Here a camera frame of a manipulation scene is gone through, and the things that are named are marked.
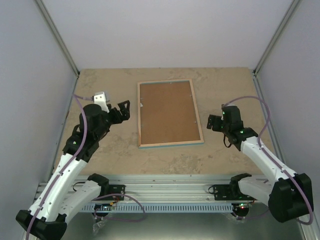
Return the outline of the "teal picture frame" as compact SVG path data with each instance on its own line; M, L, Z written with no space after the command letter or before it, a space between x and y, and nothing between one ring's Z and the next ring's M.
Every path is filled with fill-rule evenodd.
M190 78L138 82L137 120L140 149L204 143Z

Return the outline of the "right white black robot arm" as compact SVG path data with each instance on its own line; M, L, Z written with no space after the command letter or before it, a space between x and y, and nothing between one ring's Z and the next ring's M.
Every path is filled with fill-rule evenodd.
M309 215L313 220L312 181L305 173L298 174L281 162L250 127L244 127L237 106L223 106L222 115L209 115L207 129L223 134L227 148L235 146L251 159L267 181L249 173L233 176L228 185L214 185L215 199L242 201L254 199L266 205L280 223Z

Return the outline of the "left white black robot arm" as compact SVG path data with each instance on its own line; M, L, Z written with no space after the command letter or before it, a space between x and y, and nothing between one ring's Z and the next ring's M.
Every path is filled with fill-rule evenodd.
M67 193L111 126L129 119L129 100L120 102L118 107L92 103L80 108L79 124L67 139L56 170L29 209L16 215L16 221L26 231L26 239L30 236L40 240L61 239L68 223L82 207L95 198L108 197L109 179L97 173L90 175L73 196L67 197Z

